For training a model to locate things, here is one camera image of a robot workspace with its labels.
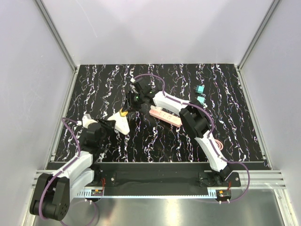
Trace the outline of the dark teal dual USB charger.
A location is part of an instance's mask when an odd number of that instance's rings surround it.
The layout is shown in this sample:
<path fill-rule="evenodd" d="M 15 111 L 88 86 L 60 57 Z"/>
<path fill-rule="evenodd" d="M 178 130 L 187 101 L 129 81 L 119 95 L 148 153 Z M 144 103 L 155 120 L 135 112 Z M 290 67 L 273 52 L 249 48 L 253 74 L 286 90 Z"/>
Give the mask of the dark teal dual USB charger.
<path fill-rule="evenodd" d="M 196 88 L 195 88 L 195 92 L 196 92 L 197 94 L 203 94 L 203 93 L 204 93 L 204 89 L 205 89 L 204 86 L 202 86 L 202 85 L 197 85 Z"/>

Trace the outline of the white plug on strip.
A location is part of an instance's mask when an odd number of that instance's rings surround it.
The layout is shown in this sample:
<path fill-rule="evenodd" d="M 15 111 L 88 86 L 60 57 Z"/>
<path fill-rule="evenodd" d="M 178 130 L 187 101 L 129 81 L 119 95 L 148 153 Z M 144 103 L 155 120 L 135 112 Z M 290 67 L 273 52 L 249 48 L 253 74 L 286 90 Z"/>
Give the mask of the white plug on strip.
<path fill-rule="evenodd" d="M 153 106 L 153 105 L 151 105 L 150 108 L 151 108 L 152 110 L 158 111 L 158 112 L 162 110 L 162 107 Z"/>

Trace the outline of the white triangular socket adapter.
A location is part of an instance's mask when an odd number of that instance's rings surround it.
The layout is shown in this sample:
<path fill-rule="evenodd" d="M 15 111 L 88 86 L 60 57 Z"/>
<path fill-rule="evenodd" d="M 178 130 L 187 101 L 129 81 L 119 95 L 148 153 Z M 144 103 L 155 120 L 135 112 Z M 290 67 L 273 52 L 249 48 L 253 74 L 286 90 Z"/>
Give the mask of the white triangular socket adapter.
<path fill-rule="evenodd" d="M 110 116 L 107 120 L 115 120 L 115 130 L 122 133 L 123 135 L 127 135 L 130 132 L 127 116 L 121 117 L 119 112 L 117 112 Z"/>

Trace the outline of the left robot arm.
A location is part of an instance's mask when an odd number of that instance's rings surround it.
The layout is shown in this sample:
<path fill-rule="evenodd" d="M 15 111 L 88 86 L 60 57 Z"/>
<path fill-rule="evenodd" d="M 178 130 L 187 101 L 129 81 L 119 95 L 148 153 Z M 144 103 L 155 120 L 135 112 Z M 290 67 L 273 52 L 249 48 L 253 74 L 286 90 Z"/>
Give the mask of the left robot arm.
<path fill-rule="evenodd" d="M 86 186 L 105 185 L 97 161 L 103 145 L 115 132 L 115 120 L 93 120 L 84 116 L 77 124 L 83 127 L 80 138 L 72 129 L 77 146 L 75 155 L 61 168 L 52 173 L 42 173 L 36 182 L 29 213 L 41 219 L 62 221 L 66 216 L 72 199 Z"/>

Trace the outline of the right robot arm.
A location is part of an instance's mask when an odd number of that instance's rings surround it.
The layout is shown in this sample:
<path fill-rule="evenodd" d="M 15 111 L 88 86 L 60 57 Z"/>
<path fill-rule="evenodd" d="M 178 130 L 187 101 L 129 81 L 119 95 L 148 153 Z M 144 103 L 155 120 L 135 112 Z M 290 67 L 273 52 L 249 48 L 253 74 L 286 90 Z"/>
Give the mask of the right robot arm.
<path fill-rule="evenodd" d="M 209 161 L 213 171 L 208 179 L 210 185 L 222 187 L 230 182 L 231 169 L 213 137 L 213 119 L 199 101 L 179 99 L 164 90 L 153 89 L 142 77 L 131 79 L 122 111 L 139 111 L 144 103 L 167 109 L 180 117 L 184 131 L 197 141 Z"/>

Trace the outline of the pink power strip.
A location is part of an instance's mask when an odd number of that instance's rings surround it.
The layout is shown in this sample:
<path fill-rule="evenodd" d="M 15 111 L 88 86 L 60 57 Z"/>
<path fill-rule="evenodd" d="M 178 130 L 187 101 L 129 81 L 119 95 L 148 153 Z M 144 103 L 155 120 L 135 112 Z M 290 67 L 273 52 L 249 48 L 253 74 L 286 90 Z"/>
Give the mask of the pink power strip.
<path fill-rule="evenodd" d="M 153 116 L 157 119 L 160 119 L 164 122 L 167 122 L 167 123 L 169 123 L 173 126 L 181 127 L 181 125 L 182 125 L 182 121 L 179 117 L 177 117 L 175 115 L 172 115 L 172 114 L 169 114 L 169 113 L 166 113 L 162 110 L 156 111 L 156 110 L 150 109 L 149 114 L 151 116 Z"/>

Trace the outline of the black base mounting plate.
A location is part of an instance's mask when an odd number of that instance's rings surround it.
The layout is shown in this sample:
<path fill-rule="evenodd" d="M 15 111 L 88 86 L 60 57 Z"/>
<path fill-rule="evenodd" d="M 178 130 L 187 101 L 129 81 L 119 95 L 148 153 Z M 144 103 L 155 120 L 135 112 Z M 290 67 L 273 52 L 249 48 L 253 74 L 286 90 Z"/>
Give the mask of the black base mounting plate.
<path fill-rule="evenodd" d="M 237 172 L 224 182 L 208 163 L 100 163 L 104 197 L 162 197 L 207 195 L 208 189 L 241 187 Z"/>

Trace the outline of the yellow USB charger plug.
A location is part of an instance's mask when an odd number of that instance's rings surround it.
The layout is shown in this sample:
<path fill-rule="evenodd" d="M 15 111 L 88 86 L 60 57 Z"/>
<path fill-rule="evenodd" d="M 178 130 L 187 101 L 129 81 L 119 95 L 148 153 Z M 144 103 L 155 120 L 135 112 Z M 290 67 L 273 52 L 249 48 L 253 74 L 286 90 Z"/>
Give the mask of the yellow USB charger plug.
<path fill-rule="evenodd" d="M 128 111 L 120 109 L 119 114 L 120 114 L 121 117 L 126 117 L 128 115 Z"/>

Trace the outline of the light teal USB-C charger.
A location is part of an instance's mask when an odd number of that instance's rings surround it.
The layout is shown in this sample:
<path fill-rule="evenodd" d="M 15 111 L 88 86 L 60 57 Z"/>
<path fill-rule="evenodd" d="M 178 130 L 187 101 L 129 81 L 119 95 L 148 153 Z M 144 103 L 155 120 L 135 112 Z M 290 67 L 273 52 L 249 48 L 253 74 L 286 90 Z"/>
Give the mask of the light teal USB-C charger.
<path fill-rule="evenodd" d="M 200 104 L 204 105 L 205 104 L 205 98 L 202 96 L 198 96 L 197 100 L 200 102 Z"/>

